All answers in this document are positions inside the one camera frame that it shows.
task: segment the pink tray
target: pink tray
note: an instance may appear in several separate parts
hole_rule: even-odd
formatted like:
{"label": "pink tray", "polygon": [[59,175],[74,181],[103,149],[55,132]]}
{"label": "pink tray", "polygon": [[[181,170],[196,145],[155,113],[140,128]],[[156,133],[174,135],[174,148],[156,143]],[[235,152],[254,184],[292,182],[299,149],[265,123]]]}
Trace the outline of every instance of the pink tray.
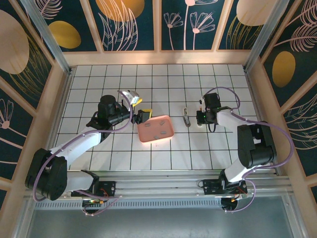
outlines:
{"label": "pink tray", "polygon": [[140,141],[148,144],[171,139],[174,135],[174,128],[169,116],[160,116],[138,124],[138,134]]}

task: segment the small tool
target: small tool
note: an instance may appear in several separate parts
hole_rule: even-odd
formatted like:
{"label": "small tool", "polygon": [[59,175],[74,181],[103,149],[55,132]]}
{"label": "small tool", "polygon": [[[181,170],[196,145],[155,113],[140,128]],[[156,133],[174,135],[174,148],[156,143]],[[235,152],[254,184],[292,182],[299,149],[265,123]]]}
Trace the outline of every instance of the small tool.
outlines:
{"label": "small tool", "polygon": [[190,127],[191,124],[190,124],[189,117],[187,114],[187,108],[184,108],[183,119],[184,119],[185,125],[187,127]]}

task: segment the yellow circle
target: yellow circle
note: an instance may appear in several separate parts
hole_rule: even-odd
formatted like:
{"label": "yellow circle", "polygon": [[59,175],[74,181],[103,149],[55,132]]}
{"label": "yellow circle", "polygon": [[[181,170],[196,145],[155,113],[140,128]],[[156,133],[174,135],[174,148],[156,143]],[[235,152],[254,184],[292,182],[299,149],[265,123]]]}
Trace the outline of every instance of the yellow circle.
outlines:
{"label": "yellow circle", "polygon": [[123,10],[121,1],[127,12],[128,8],[131,9],[135,18],[141,15],[144,9],[144,0],[96,0],[96,3],[100,11],[111,20],[127,21],[129,17],[125,17],[126,13]]}
{"label": "yellow circle", "polygon": [[29,61],[29,41],[20,23],[0,10],[0,69],[10,74],[21,73]]}
{"label": "yellow circle", "polygon": [[273,82],[279,88],[286,86],[295,72],[295,58],[288,51],[282,51],[277,55],[273,63]]}
{"label": "yellow circle", "polygon": [[49,25],[56,42],[59,46],[73,49],[80,45],[81,39],[78,31],[65,21],[55,21]]}
{"label": "yellow circle", "polygon": [[264,25],[276,1],[277,0],[239,0],[237,4],[237,18],[246,26]]}

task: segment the white grid floor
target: white grid floor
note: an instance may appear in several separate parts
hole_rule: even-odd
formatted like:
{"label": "white grid floor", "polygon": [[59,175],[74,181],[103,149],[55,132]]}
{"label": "white grid floor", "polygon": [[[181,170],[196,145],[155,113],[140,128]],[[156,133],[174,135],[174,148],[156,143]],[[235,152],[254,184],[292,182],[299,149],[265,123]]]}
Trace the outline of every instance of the white grid floor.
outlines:
{"label": "white grid floor", "polygon": [[[137,126],[111,134],[103,143],[78,158],[71,170],[205,170],[224,169],[237,159],[237,139],[217,126],[215,133],[197,127],[199,100],[210,88],[232,88],[241,99],[239,114],[256,120],[256,113],[241,65],[83,65],[78,66],[69,93],[56,144],[79,133],[97,111],[102,95],[117,99],[118,89],[135,90],[143,98],[136,106],[153,109],[153,116],[170,115],[175,135],[170,141],[143,145]],[[234,95],[218,91],[221,105],[235,107]],[[187,107],[191,126],[182,119]],[[126,124],[124,121],[117,128]]]}

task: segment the flower illustration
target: flower illustration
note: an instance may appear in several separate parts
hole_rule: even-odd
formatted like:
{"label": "flower illustration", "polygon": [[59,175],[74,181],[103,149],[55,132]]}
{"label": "flower illustration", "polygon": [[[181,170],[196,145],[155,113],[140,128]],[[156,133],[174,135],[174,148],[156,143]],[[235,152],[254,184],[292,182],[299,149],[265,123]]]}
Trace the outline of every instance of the flower illustration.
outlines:
{"label": "flower illustration", "polygon": [[[0,129],[9,129],[18,135],[26,137],[25,135],[21,134],[20,132],[12,129],[10,127],[10,121],[11,121],[12,114],[13,114],[13,108],[14,108],[13,102],[8,100],[7,103],[5,104],[4,99],[2,99],[2,98],[0,99]],[[3,139],[1,137],[0,137],[0,141],[3,141],[4,143],[7,143],[7,144],[12,145],[12,146],[19,148],[19,149],[23,148],[22,146],[17,145],[15,143],[8,141],[6,139]],[[16,164],[15,162],[4,162],[4,161],[0,161],[0,163],[6,163],[6,164],[14,163],[14,164]]]}
{"label": "flower illustration", "polygon": [[212,24],[213,23],[212,14],[213,12],[209,14],[201,13],[198,18],[197,18],[197,12],[190,14],[190,23],[192,25],[193,32],[194,32],[193,50],[195,49],[196,34],[201,32],[213,31],[215,29],[215,24]]}
{"label": "flower illustration", "polygon": [[186,26],[187,26],[188,8],[194,5],[212,4],[217,1],[218,0],[185,0],[187,7],[186,7],[185,24],[184,24],[184,50],[186,50]]}
{"label": "flower illustration", "polygon": [[172,46],[172,50],[174,50],[174,47],[173,47],[170,29],[173,27],[182,26],[184,24],[184,22],[181,19],[182,18],[180,17],[179,13],[172,13],[171,15],[169,15],[169,13],[164,14],[164,20],[165,20],[167,27],[168,27],[169,40],[170,40],[170,45]]}

